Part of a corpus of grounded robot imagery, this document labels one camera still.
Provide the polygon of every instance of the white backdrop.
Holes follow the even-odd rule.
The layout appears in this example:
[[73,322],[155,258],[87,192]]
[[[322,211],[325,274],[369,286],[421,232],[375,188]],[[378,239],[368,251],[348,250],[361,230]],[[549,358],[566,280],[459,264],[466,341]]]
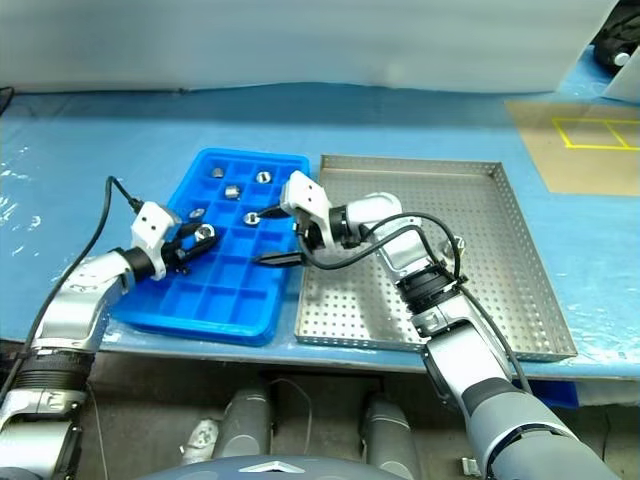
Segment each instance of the white backdrop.
[[553,90],[616,0],[0,0],[0,85]]

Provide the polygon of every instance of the blue plastic tray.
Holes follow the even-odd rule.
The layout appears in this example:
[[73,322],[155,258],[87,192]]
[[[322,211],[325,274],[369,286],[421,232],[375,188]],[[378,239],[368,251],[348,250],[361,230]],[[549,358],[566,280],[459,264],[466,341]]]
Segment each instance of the blue plastic tray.
[[[215,167],[224,170],[214,178]],[[207,149],[198,154],[168,206],[183,221],[196,208],[214,226],[220,242],[192,262],[187,275],[168,273],[160,282],[146,280],[123,298],[114,316],[144,330],[206,340],[264,345],[273,338],[287,269],[260,267],[260,253],[291,250],[292,220],[261,221],[249,227],[243,217],[278,202],[294,170],[308,174],[309,161],[294,155]],[[272,174],[256,182],[259,171]],[[227,185],[240,187],[240,198],[224,196]]]

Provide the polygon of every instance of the blue table surface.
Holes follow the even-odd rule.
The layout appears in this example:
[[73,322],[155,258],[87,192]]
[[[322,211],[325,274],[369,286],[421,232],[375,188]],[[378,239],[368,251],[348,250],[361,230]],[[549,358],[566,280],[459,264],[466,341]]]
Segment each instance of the blue table surface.
[[[507,98],[614,103],[586,52],[562,88],[521,96],[292,84],[192,93],[19,95],[0,118],[0,336],[24,339],[40,303],[95,228],[104,178],[163,202],[206,147],[320,156],[503,162],[579,355],[526,363],[548,378],[640,376],[640,199],[551,194],[504,107]],[[127,246],[116,196],[95,252]],[[406,352],[300,344],[301,272],[275,339],[261,348],[173,338],[113,321],[103,349],[229,361],[422,372]]]

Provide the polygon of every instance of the perforated metal tray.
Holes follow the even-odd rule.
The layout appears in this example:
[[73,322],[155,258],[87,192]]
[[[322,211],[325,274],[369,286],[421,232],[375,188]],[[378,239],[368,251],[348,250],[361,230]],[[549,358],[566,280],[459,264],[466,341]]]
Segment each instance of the perforated metal tray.
[[[468,287],[518,357],[554,361],[577,354],[500,163],[324,156],[320,183],[334,205],[386,191],[406,211],[437,215],[465,239]],[[426,222],[424,229],[438,252],[444,235]],[[392,350],[417,350],[422,342],[373,257],[345,270],[306,269],[298,308],[301,342]]]

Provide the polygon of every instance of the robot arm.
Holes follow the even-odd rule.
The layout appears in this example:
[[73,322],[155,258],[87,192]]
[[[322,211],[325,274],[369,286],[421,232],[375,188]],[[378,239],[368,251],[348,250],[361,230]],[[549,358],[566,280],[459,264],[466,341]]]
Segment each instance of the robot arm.
[[[505,349],[489,330],[482,307],[461,285],[464,277],[451,274],[435,258],[416,228],[416,216],[433,217],[403,215],[399,200],[388,193],[333,207],[324,189],[300,172],[291,175],[280,204],[260,215],[294,216],[300,262],[319,268],[349,264],[319,262],[313,252],[320,248],[335,256],[364,242],[376,245],[370,251],[412,312],[416,330],[427,339],[422,357],[436,390],[465,417],[484,477],[617,478],[542,402],[512,385]],[[447,236],[459,265],[456,242],[450,232]],[[277,255],[256,261],[280,266]]]
[[75,420],[110,307],[137,282],[163,279],[218,241],[210,225],[181,225],[153,202],[141,204],[131,233],[130,249],[81,263],[46,309],[0,406],[0,477],[9,467],[24,478],[73,478],[81,439]]

